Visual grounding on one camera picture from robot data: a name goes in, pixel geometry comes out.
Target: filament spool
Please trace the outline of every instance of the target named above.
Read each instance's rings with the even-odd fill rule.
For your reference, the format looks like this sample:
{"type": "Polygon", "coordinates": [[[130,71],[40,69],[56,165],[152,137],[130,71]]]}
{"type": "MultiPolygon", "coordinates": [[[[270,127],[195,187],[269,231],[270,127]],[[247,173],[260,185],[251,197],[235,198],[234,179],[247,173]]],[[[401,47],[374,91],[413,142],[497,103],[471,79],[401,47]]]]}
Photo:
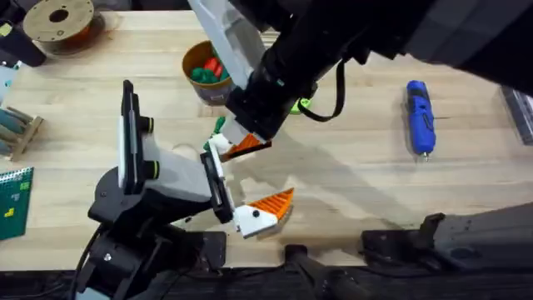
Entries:
{"type": "Polygon", "coordinates": [[[52,54],[72,54],[96,42],[104,18],[90,0],[42,0],[26,14],[24,32],[52,54]]]}

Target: wooden tabletop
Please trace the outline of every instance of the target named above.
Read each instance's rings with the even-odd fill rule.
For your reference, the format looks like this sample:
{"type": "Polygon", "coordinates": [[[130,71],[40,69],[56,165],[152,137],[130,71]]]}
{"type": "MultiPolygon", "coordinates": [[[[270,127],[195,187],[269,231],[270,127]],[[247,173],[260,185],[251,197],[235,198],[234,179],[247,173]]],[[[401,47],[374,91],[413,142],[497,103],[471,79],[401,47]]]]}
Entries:
{"type": "MultiPolygon", "coordinates": [[[[181,70],[185,51],[206,39],[192,12],[108,12],[111,29],[95,47],[41,67],[22,67],[5,100],[45,118],[18,163],[35,167],[27,232],[0,242],[0,269],[74,268],[97,223],[87,217],[98,179],[117,164],[122,80],[163,148],[197,159],[224,108],[204,106],[181,70]]],[[[334,73],[312,109],[331,113],[334,73]]],[[[288,243],[306,244],[324,263],[361,264],[361,231],[416,228],[425,215],[469,214],[533,197],[533,148],[521,144],[499,88],[448,67],[409,57],[372,56],[346,66],[346,106],[328,123],[290,116],[274,146],[225,165],[234,199],[254,201],[295,187],[283,226],[247,240],[204,212],[191,230],[224,230],[227,266],[272,266],[288,243]],[[408,81],[426,82],[436,115],[428,163],[409,150],[408,81]]]]}

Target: wooden holder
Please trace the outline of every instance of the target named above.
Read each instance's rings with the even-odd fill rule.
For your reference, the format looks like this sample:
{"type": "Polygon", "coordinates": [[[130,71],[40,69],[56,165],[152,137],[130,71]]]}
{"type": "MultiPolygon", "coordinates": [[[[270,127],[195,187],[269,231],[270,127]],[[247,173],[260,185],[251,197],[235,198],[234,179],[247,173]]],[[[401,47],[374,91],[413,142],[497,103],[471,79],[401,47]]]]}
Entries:
{"type": "Polygon", "coordinates": [[[0,118],[0,142],[10,150],[10,152],[1,152],[0,155],[5,156],[7,160],[16,162],[24,153],[27,145],[33,140],[44,120],[39,116],[31,117],[13,107],[7,107],[0,113],[9,116],[9,126],[5,123],[2,124],[2,119],[0,118]],[[20,126],[22,133],[9,129],[14,123],[20,126]]]}

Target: green circuit board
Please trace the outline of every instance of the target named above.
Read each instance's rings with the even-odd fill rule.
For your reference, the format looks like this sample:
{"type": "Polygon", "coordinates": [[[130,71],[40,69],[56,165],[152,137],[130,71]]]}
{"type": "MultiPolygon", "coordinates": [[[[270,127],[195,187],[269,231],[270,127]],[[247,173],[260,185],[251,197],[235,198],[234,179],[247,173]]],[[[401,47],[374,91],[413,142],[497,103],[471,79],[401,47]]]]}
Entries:
{"type": "Polygon", "coordinates": [[[24,235],[33,167],[0,174],[0,240],[24,235]]]}

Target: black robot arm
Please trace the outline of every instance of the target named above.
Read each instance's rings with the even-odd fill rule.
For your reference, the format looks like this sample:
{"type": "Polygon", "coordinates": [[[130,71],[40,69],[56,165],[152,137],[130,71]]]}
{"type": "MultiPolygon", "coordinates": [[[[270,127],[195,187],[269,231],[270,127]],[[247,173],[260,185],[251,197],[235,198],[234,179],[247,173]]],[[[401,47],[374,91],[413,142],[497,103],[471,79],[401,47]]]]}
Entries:
{"type": "MultiPolygon", "coordinates": [[[[521,34],[533,23],[528,1],[230,2],[260,30],[273,27],[281,33],[247,87],[234,90],[227,102],[236,120],[265,140],[276,135],[298,98],[313,95],[316,82],[332,66],[342,60],[337,72],[337,81],[341,80],[346,60],[355,58],[364,64],[370,52],[390,59],[409,53],[427,63],[443,63],[533,93],[529,75],[533,43],[521,34]]],[[[341,88],[338,83],[336,114],[344,99],[341,88]]]]}

